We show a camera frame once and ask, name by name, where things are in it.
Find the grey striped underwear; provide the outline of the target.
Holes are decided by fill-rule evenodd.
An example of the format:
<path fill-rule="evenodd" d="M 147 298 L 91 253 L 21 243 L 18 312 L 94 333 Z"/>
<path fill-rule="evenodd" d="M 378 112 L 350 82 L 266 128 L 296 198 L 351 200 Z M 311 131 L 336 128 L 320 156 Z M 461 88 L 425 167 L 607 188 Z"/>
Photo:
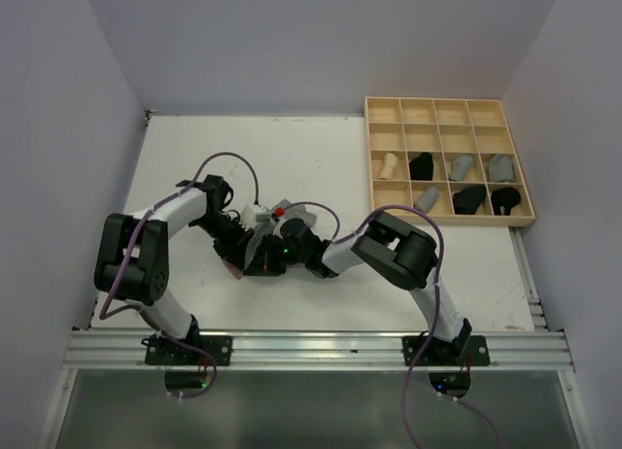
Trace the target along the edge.
<path fill-rule="evenodd" d="M 280 227 L 285 220 L 293 218 L 303 219 L 311 229 L 315 227 L 318 220 L 318 216 L 309 211 L 307 203 L 292 203 L 288 199 L 283 199 L 272 207 L 263 207 L 267 208 L 271 212 L 271 220 L 263 224 L 258 224 L 255 228 L 252 228 L 253 237 L 247 247 L 245 268 L 251 263 L 251 260 L 253 259 L 255 252 L 264 236 L 276 235 L 277 237 L 282 238 L 280 235 Z M 236 216 L 234 219 L 240 222 L 240 215 Z M 229 264 L 226 261 L 224 261 L 224 264 L 236 279 L 246 276 L 243 273 L 245 268 L 236 269 L 232 264 Z"/>

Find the beige underwear with navy trim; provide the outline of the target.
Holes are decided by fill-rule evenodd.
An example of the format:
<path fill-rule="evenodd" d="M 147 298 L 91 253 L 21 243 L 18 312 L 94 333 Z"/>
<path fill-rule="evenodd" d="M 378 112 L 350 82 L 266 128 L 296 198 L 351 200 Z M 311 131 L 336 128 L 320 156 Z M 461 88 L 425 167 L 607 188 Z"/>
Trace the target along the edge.
<path fill-rule="evenodd" d="M 379 180 L 394 180 L 397 175 L 398 157 L 393 153 L 386 153 L 383 156 L 382 166 L 380 168 Z"/>

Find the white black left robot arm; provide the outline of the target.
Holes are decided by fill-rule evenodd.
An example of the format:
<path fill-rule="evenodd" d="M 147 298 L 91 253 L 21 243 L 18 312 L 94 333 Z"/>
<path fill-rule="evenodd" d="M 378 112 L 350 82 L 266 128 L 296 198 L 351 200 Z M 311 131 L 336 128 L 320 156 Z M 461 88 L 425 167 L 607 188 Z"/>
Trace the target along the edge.
<path fill-rule="evenodd" d="M 181 182 L 177 191 L 143 211 L 108 216 L 94 269 L 95 288 L 107 295 L 99 319 L 134 310 L 169 339 L 167 351 L 177 362 L 195 362 L 202 351 L 198 322 L 168 287 L 169 241 L 185 227 L 197 226 L 212 238 L 225 266 L 241 275 L 252 232 L 240 216 L 227 212 L 233 196 L 224 178 L 209 175 L 199 183 Z"/>

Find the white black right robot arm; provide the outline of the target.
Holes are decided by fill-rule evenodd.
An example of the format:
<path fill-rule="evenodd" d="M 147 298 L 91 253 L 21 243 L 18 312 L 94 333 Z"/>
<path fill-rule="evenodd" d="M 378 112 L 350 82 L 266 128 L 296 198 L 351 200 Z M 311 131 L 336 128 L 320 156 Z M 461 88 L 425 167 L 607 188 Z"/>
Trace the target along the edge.
<path fill-rule="evenodd" d="M 440 239 L 376 210 L 359 229 L 337 241 L 320 238 L 301 218 L 287 219 L 263 235 L 243 273 L 274 277 L 302 265 L 320 279 L 331 279 L 365 264 L 410 293 L 427 321 L 434 355 L 451 364 L 467 353 L 472 327 L 441 282 L 443 254 Z"/>

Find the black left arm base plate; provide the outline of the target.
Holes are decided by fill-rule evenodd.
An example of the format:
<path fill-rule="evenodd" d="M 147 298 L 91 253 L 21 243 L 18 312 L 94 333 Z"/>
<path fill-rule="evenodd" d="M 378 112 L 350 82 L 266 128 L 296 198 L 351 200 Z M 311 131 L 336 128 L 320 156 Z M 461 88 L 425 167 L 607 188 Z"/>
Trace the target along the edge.
<path fill-rule="evenodd" d="M 193 345 L 176 345 L 153 334 L 143 338 L 141 344 L 146 347 L 147 365 L 191 366 L 208 363 L 228 366 L 233 350 L 233 338 L 229 335 L 200 335 Z"/>

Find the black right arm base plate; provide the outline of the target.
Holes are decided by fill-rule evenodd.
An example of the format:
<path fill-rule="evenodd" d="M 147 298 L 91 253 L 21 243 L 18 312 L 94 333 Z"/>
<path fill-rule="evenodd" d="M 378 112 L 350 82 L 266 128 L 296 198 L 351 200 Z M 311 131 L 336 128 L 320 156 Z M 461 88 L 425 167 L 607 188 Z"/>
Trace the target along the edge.
<path fill-rule="evenodd" d="M 427 337 L 425 335 L 406 335 L 401 339 L 404 364 L 410 366 L 419 354 Z M 416 366 L 488 366 L 491 359 L 486 338 L 472 335 L 466 340 L 461 351 L 453 345 L 433 338 L 428 347 L 416 361 Z"/>

